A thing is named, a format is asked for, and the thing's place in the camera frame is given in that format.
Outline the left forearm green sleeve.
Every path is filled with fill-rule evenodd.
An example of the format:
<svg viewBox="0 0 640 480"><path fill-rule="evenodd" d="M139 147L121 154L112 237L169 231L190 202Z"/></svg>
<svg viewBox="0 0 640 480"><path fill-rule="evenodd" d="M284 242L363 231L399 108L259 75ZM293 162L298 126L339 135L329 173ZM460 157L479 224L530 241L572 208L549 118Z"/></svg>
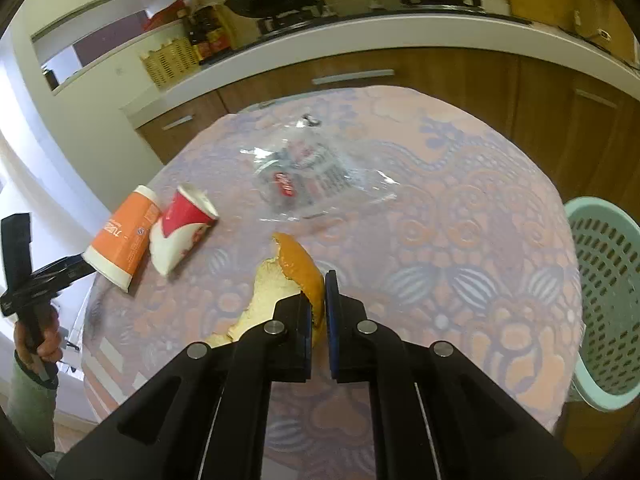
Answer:
<svg viewBox="0 0 640 480"><path fill-rule="evenodd" d="M42 380L14 352L11 391L6 414L22 440L38 458L58 460L54 440L54 413L58 378Z"/></svg>

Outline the left hand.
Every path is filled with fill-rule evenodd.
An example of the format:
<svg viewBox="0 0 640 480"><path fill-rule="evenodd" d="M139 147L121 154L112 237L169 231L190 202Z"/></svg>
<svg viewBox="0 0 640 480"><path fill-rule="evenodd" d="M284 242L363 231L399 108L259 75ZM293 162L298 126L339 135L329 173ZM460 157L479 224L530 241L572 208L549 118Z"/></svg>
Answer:
<svg viewBox="0 0 640 480"><path fill-rule="evenodd" d="M36 355L43 362L56 363L62 359L63 355L58 311L50 304L47 307L39 307L38 321L43 334L43 343L38 347ZM14 324L15 351L22 363L30 370L34 370L34 359L32 358L34 354L28 350L27 341L28 330L26 330L26 326L21 321L16 321Z"/></svg>

